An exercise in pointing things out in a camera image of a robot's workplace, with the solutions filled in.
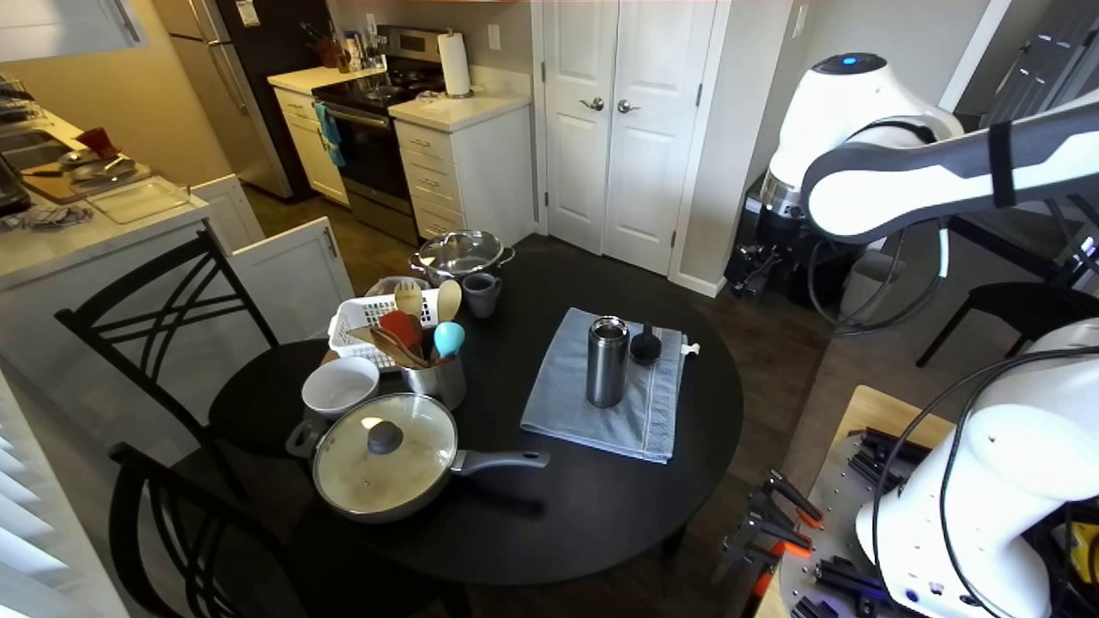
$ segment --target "thermos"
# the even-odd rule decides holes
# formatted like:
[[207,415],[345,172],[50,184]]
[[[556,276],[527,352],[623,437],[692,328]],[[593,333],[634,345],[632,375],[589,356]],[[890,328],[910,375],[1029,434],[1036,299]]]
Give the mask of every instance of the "thermos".
[[589,402],[613,410],[626,388],[626,323],[619,315],[597,315],[589,328]]

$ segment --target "blue placemat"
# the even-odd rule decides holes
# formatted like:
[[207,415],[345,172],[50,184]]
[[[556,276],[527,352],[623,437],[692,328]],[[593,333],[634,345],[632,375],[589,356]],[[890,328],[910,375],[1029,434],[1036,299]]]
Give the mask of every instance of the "blue placemat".
[[559,319],[518,424],[591,448],[665,463],[677,448],[677,402],[685,380],[679,345],[687,335],[679,328],[653,325],[663,343],[659,360],[653,368],[626,360],[623,402],[614,410],[597,410],[583,394],[591,319],[597,315],[583,308],[569,308]]

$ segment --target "light switch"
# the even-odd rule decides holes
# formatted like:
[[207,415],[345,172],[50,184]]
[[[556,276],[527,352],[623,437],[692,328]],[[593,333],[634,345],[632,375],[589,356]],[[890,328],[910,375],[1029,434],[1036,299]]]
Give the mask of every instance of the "light switch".
[[506,49],[501,23],[489,23],[484,33],[489,33],[489,51],[501,51]]

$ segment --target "cup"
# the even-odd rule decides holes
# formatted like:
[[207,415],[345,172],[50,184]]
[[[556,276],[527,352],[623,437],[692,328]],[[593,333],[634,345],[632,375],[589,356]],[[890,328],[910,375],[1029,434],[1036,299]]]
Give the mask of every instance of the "cup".
[[506,279],[492,276],[492,272],[472,272],[464,281],[464,307],[475,311],[475,319],[492,319],[493,307],[506,293]]
[[441,399],[447,410],[457,410],[466,399],[466,368],[461,356],[441,356],[427,368],[403,368],[406,386],[417,394]]

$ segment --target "frying pan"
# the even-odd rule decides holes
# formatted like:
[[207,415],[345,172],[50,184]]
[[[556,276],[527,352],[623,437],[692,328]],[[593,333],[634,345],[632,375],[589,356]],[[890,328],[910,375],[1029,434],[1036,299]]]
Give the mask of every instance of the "frying pan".
[[364,402],[324,434],[311,484],[356,521],[392,521],[428,506],[450,475],[546,463],[542,448],[461,448],[450,413],[436,399],[403,392]]

